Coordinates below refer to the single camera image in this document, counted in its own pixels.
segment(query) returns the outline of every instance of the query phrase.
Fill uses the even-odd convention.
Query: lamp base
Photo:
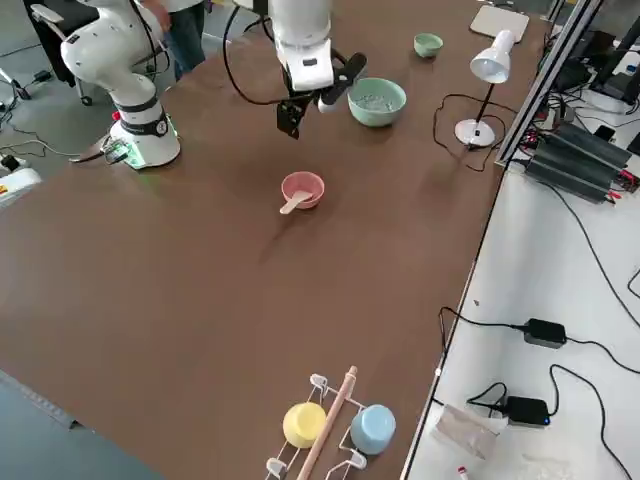
[[[455,129],[456,138],[465,145],[488,147],[495,139],[496,134],[485,122],[475,120],[463,120],[458,122]]]

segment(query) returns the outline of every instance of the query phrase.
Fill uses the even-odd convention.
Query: yellow cup
[[[284,437],[296,448],[311,448],[324,428],[327,414],[317,403],[305,402],[289,409],[282,421]]]

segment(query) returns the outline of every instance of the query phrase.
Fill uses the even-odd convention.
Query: wooden spoon
[[[303,190],[298,190],[293,194],[291,200],[289,200],[281,209],[280,213],[283,215],[289,215],[291,212],[295,210],[295,208],[300,205],[302,202],[306,202],[311,197],[313,197],[312,193],[305,192]]]

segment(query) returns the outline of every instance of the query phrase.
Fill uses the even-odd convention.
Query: mint green bowl
[[[413,39],[413,48],[422,58],[435,57],[443,45],[442,39],[433,33],[419,33]]]
[[[384,78],[358,80],[347,97],[351,114],[367,127],[391,125],[407,104],[402,87]]]

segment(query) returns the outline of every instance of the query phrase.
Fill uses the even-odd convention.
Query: wooden stick
[[[342,382],[342,386],[338,391],[338,395],[336,395],[336,399],[333,401],[331,408],[329,409],[329,413],[327,414],[327,421],[324,424],[324,428],[316,438],[316,441],[313,443],[311,447],[311,451],[309,455],[307,455],[304,464],[302,465],[302,469],[298,474],[296,480],[307,480],[309,475],[311,475],[311,470],[313,470],[313,466],[316,464],[318,457],[320,456],[320,452],[322,451],[322,447],[327,441],[327,437],[329,436],[329,432],[333,427],[336,418],[338,417],[338,413],[342,408],[342,404],[344,403],[344,399],[347,398],[351,394],[353,390],[353,385],[356,382],[356,374],[358,373],[358,369],[356,367],[351,367],[347,374],[344,376],[344,382]]]

